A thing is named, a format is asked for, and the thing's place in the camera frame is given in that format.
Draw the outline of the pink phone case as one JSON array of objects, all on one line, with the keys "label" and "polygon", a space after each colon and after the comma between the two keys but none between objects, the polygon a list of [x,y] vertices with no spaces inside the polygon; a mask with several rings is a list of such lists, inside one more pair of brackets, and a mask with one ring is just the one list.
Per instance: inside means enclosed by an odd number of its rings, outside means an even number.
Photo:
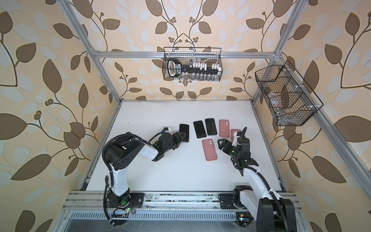
[{"label": "pink phone case", "polygon": [[219,120],[219,136],[223,138],[230,137],[230,122],[227,119]]},{"label": "pink phone case", "polygon": [[231,129],[231,141],[234,140],[235,134],[240,131],[240,129]]},{"label": "pink phone case", "polygon": [[205,159],[207,161],[217,160],[217,153],[215,150],[215,145],[212,139],[202,140],[203,150]]}]

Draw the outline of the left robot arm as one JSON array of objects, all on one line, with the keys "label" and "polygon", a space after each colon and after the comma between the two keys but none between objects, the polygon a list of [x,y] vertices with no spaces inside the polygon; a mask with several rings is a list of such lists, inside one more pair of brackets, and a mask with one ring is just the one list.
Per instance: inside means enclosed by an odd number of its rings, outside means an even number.
[{"label": "left robot arm", "polygon": [[109,175],[105,177],[106,197],[113,206],[123,208],[131,203],[128,186],[128,166],[137,156],[157,162],[170,150],[177,149],[187,134],[165,130],[157,134],[159,139],[150,143],[143,138],[127,132],[112,138],[102,150],[102,160]]}]

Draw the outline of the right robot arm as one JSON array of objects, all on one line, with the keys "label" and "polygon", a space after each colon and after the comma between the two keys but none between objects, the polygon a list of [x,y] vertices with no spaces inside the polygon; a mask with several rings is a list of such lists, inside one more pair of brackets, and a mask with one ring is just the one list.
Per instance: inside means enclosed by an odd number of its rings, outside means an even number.
[{"label": "right robot arm", "polygon": [[256,222],[258,232],[296,232],[295,207],[291,200],[284,199],[264,178],[259,165],[252,158],[250,140],[245,137],[247,128],[238,131],[233,141],[219,139],[219,150],[231,156],[231,162],[248,185],[238,185],[233,190],[233,206],[247,209]]}]

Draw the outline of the phone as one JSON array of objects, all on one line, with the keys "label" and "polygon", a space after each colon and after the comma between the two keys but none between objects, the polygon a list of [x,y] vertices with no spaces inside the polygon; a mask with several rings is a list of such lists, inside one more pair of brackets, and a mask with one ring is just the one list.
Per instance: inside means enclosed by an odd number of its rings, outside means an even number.
[{"label": "phone", "polygon": [[202,120],[194,121],[193,125],[195,128],[196,137],[198,139],[205,138],[207,136]]},{"label": "phone", "polygon": [[189,125],[187,124],[180,124],[179,125],[179,132],[185,134],[184,142],[189,142]]},{"label": "phone", "polygon": [[218,134],[214,118],[205,119],[205,124],[208,136]]}]

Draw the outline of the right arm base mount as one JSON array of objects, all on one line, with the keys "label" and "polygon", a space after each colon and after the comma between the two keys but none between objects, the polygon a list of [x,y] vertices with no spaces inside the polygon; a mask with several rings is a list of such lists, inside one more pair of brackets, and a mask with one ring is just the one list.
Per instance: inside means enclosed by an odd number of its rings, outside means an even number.
[{"label": "right arm base mount", "polygon": [[235,223],[240,228],[248,228],[253,222],[254,218],[245,206],[239,200],[236,193],[221,193],[218,195],[221,209],[224,210],[242,210],[236,213]]}]

